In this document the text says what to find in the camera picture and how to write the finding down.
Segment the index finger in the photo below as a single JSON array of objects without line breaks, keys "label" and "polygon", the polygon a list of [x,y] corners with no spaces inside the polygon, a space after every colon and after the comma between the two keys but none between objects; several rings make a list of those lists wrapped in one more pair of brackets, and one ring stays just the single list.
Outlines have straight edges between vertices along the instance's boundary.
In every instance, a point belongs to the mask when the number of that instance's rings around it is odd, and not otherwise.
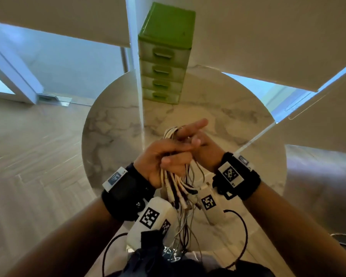
[{"label": "index finger", "polygon": [[187,137],[192,137],[200,129],[207,126],[208,123],[209,121],[206,118],[202,118],[201,120],[195,121],[194,123],[190,123],[188,125],[183,126],[175,133],[175,136],[177,139],[185,139]]}]

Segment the drawer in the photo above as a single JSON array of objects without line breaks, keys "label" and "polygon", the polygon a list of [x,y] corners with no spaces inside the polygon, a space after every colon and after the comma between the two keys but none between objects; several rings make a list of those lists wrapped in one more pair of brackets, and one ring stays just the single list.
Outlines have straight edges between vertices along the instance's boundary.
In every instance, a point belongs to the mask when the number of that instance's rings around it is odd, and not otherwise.
[{"label": "drawer", "polygon": [[180,93],[155,91],[147,88],[142,89],[142,95],[144,99],[168,104],[178,104],[180,98]]},{"label": "drawer", "polygon": [[186,69],[159,65],[156,63],[140,60],[140,72],[141,75],[152,78],[183,82],[186,74]]},{"label": "drawer", "polygon": [[189,63],[190,49],[175,49],[149,42],[138,41],[139,57],[141,60],[186,68]]},{"label": "drawer", "polygon": [[141,76],[141,83],[143,88],[148,88],[156,91],[175,92],[180,93],[182,91],[182,83],[171,82],[169,80],[161,80]]}]

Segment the mini drawer cabinet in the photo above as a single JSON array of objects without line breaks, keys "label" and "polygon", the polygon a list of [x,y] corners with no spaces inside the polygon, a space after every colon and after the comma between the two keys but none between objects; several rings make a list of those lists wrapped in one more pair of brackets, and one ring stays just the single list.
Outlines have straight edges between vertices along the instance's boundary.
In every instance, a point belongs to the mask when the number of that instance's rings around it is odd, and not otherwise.
[{"label": "mini drawer cabinet", "polygon": [[138,35],[143,97],[177,104],[189,62],[195,12],[154,2]]}]

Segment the drawer handle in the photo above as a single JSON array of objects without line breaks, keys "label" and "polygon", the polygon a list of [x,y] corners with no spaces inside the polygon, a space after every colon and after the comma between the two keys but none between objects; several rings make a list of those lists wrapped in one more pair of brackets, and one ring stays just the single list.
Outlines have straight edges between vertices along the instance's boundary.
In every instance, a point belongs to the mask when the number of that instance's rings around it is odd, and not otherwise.
[{"label": "drawer handle", "polygon": [[156,100],[166,101],[168,96],[163,93],[155,92],[152,94],[152,97],[154,97]]},{"label": "drawer handle", "polygon": [[168,77],[169,74],[171,73],[172,69],[170,67],[155,65],[152,67],[152,71],[157,75]]},{"label": "drawer handle", "polygon": [[168,89],[171,85],[169,82],[163,82],[161,80],[153,80],[152,84],[154,87],[161,89]]},{"label": "drawer handle", "polygon": [[154,48],[152,53],[157,58],[171,60],[174,56],[174,52],[169,49]]}]

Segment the black wristband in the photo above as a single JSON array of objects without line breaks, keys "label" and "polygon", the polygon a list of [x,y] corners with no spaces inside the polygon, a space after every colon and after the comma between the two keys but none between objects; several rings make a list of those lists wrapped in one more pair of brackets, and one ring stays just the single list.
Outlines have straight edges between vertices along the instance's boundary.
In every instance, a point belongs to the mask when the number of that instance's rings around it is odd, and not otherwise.
[{"label": "black wristband", "polygon": [[[232,153],[223,155],[221,165],[213,177],[213,187],[217,188],[219,194],[226,197],[227,200],[239,196],[241,200],[248,199],[260,185],[261,179],[258,173],[250,168],[249,162],[242,156],[238,160]],[[242,178],[239,184],[234,184],[234,179]]]},{"label": "black wristband", "polygon": [[131,163],[127,173],[112,186],[109,191],[101,194],[102,201],[114,219],[123,222],[134,221],[138,212],[145,208],[143,199],[153,198],[155,188],[147,181]]}]

